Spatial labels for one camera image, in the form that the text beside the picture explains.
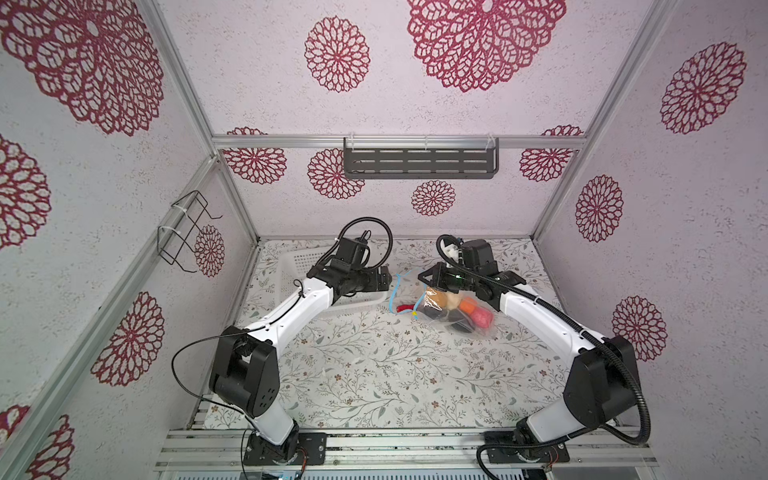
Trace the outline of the orange toy fruit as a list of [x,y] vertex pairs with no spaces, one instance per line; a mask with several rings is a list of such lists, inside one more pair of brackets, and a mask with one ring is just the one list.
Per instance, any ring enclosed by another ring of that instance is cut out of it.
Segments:
[[463,298],[458,305],[458,309],[467,316],[471,316],[477,307],[477,302],[473,298],[469,297]]

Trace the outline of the clear zip top bag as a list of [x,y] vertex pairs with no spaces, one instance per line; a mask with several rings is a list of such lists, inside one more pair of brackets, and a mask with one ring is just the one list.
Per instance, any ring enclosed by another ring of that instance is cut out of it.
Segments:
[[499,333],[495,314],[473,295],[429,287],[417,279],[413,270],[394,276],[387,308],[441,332],[476,338]]

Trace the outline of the pink red toy ball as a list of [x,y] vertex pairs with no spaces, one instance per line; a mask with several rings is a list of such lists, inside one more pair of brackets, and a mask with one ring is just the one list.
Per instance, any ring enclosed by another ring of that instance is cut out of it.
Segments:
[[487,330],[493,325],[494,314],[483,307],[477,307],[470,314],[470,319],[477,328]]

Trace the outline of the white perforated plastic basket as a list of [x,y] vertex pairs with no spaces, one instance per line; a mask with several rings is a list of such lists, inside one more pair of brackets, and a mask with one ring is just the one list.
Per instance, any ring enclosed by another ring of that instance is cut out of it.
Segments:
[[[307,248],[288,251],[278,257],[275,281],[275,305],[286,300],[295,290],[293,280],[303,280],[309,269],[327,250],[327,247]],[[361,312],[375,308],[388,298],[388,291],[383,292],[359,292],[354,297],[342,297],[327,310],[323,311],[319,318],[343,314]]]

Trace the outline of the dark oval toy avocado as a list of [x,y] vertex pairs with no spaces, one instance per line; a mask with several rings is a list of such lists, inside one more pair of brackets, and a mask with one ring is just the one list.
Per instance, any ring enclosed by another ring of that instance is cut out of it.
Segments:
[[450,328],[456,332],[466,335],[472,335],[475,332],[475,326],[466,320],[452,322]]

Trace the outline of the dark eggplant toy green tip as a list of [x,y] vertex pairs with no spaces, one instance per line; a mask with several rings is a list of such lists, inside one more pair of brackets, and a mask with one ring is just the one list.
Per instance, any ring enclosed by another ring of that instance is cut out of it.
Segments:
[[430,320],[439,320],[439,321],[444,320],[448,315],[446,310],[443,310],[437,307],[432,307],[429,305],[422,305],[419,309],[419,312]]

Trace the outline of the yellow toy potato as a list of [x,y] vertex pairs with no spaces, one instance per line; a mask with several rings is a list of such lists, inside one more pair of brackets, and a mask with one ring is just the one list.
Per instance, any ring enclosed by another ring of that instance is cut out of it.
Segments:
[[448,304],[448,297],[445,292],[428,288],[424,294],[424,306],[434,309],[445,310]]

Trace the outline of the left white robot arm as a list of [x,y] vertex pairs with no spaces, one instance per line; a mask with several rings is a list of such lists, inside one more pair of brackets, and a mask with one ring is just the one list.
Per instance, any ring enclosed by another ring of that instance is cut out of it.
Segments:
[[293,441],[298,425],[279,404],[279,359],[287,346],[318,315],[340,299],[358,293],[386,292],[392,276],[383,260],[370,266],[370,233],[340,238],[299,279],[294,293],[262,319],[245,328],[229,327],[218,339],[209,388],[251,420],[267,443]]

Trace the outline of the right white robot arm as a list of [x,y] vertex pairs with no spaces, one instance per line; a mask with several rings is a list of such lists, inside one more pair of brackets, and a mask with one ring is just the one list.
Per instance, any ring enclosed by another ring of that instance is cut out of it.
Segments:
[[560,399],[519,421],[513,446],[540,449],[603,429],[630,445],[646,443],[651,417],[634,348],[583,326],[546,301],[514,271],[500,270],[485,240],[463,241],[443,234],[440,257],[419,280],[444,292],[471,292],[543,341],[566,365]]

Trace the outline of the grey slotted wall shelf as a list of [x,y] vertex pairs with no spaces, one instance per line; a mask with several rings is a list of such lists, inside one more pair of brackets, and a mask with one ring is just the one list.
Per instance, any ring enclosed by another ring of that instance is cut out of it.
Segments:
[[480,146],[358,147],[344,138],[342,166],[355,180],[489,180],[499,171],[499,139]]

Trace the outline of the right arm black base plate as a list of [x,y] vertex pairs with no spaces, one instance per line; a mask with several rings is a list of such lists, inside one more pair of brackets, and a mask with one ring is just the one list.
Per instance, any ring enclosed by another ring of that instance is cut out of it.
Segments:
[[564,443],[543,446],[517,431],[487,431],[483,440],[489,445],[485,455],[491,464],[551,465],[571,460]]

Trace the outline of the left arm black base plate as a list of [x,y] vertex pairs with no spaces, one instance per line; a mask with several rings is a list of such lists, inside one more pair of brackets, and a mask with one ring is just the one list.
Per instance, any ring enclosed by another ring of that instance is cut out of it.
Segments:
[[328,435],[299,431],[275,445],[258,433],[247,440],[243,456],[245,466],[272,467],[282,465],[318,466],[325,463]]

